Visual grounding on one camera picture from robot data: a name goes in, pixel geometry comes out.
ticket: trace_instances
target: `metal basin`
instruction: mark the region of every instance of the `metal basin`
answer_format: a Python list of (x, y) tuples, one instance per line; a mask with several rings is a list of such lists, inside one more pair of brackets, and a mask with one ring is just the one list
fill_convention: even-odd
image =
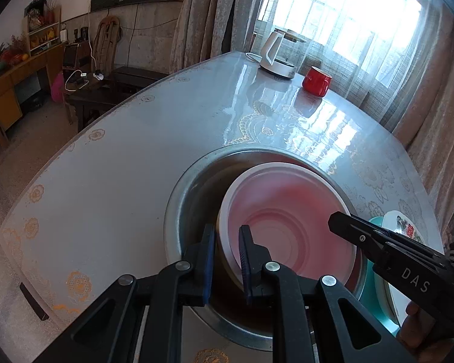
[[(324, 172), (285, 150), (262, 145), (231, 145), (196, 161), (172, 191), (163, 225), (168, 263), (182, 259), (188, 245), (200, 241), (205, 224), (215, 224), (230, 184), (247, 169), (265, 162), (290, 162), (317, 173), (338, 192), (352, 214), (356, 211), (340, 187)], [(355, 266), (346, 287), (359, 298), (367, 272), (367, 259), (357, 250)], [(243, 347), (272, 351), (269, 310), (247, 307), (243, 292), (229, 277), (218, 254), (208, 306), (194, 312), (212, 329)]]

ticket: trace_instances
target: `red cup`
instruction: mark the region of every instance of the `red cup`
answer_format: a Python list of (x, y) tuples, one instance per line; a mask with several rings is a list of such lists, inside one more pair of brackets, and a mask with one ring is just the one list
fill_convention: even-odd
[(331, 76), (319, 68), (311, 67), (303, 80), (303, 89), (316, 96), (325, 96), (331, 83)]

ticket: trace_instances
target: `kettle handle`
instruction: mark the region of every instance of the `kettle handle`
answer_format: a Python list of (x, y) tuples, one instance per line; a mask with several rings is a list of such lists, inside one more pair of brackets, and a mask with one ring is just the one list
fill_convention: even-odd
[(262, 47), (262, 49), (260, 50), (261, 57), (265, 58), (269, 62), (269, 64), (271, 64), (271, 65), (274, 63), (274, 59), (276, 57), (277, 51), (279, 50), (279, 47), (281, 46), (281, 42), (278, 42), (277, 50), (275, 50), (273, 58), (271, 58), (269, 56), (269, 52), (271, 51), (271, 49), (275, 45), (275, 42), (279, 38), (282, 38), (282, 37), (284, 37), (284, 34), (278, 33), (277, 31), (273, 31), (271, 33), (271, 35), (269, 36), (269, 38), (267, 38), (267, 41), (264, 44), (264, 46)]

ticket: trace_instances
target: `brown curtain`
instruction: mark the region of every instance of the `brown curtain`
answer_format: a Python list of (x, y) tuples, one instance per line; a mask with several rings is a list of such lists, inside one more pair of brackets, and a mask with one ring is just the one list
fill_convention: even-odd
[(230, 40), (228, 50), (244, 51), (260, 1), (184, 0), (173, 36), (170, 73), (220, 55), (224, 38)]
[(393, 135), (406, 147), (424, 183), (447, 246), (454, 226), (454, 17), (446, 7)]

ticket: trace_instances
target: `pink bowl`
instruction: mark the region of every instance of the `pink bowl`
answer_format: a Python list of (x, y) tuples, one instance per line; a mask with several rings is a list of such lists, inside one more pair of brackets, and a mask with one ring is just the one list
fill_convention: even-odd
[(272, 260), (304, 277), (331, 274), (346, 283), (356, 248), (328, 229), (335, 211), (350, 214), (317, 174), (284, 162), (257, 165), (235, 179), (222, 201), (218, 230), (225, 260), (242, 283), (239, 227), (248, 224), (254, 242), (266, 246)]

